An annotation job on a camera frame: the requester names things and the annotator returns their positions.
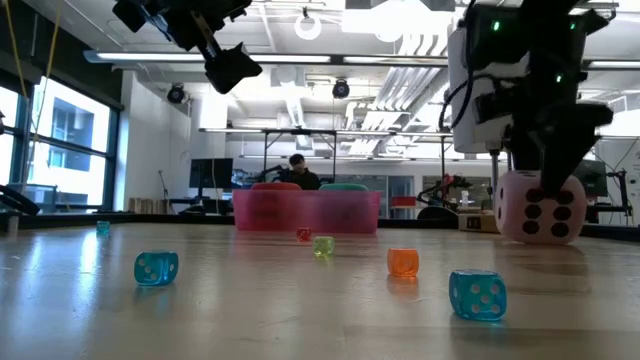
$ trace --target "person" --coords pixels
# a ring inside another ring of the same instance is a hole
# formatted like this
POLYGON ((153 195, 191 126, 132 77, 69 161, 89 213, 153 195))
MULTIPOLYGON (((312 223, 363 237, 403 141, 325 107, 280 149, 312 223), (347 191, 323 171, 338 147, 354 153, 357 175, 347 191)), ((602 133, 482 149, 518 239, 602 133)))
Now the person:
POLYGON ((290 182, 298 184, 302 190, 318 190, 320 188, 320 179, 318 175, 309 171, 304 156, 292 155, 289 158, 289 164, 291 165, 290 182))

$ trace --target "translucent blue die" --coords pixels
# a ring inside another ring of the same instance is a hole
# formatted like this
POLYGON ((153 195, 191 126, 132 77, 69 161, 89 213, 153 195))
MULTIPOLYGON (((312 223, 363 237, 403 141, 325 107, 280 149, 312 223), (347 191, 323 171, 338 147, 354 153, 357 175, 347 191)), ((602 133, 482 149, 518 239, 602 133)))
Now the translucent blue die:
POLYGON ((456 270, 449 276, 449 299, 464 319, 496 321, 507 311, 507 289, 498 273, 456 270))
POLYGON ((172 251, 143 252, 136 258, 133 275, 140 285, 168 285, 178 274, 178 254, 172 251))

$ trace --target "pink die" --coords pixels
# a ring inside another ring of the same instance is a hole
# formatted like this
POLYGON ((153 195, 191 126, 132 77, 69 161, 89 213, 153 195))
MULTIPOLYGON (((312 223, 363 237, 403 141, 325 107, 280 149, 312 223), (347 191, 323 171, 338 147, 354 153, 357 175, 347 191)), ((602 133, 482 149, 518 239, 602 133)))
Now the pink die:
POLYGON ((300 228, 296 233, 298 237, 298 241, 307 242, 311 241, 311 229, 308 228, 300 228))
POLYGON ((587 198, 575 176, 555 199, 540 188, 539 171, 510 171, 500 177, 494 211, 500 232, 527 244, 568 244, 582 230, 587 198))

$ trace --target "orange die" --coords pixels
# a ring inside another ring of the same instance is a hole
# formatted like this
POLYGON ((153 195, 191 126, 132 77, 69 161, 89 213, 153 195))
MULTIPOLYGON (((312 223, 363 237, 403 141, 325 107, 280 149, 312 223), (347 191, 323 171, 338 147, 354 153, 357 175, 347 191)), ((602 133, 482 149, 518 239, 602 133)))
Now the orange die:
POLYGON ((389 249, 387 252, 389 274, 393 276, 416 276, 420 258, 416 249, 389 249))

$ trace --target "pink bin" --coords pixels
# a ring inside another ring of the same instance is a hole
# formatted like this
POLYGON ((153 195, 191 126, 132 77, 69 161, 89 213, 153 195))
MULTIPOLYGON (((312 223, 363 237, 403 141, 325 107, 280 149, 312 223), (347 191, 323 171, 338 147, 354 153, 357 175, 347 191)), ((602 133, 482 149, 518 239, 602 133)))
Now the pink bin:
POLYGON ((241 231, 374 234, 380 193, 366 191, 235 190, 233 208, 241 231))

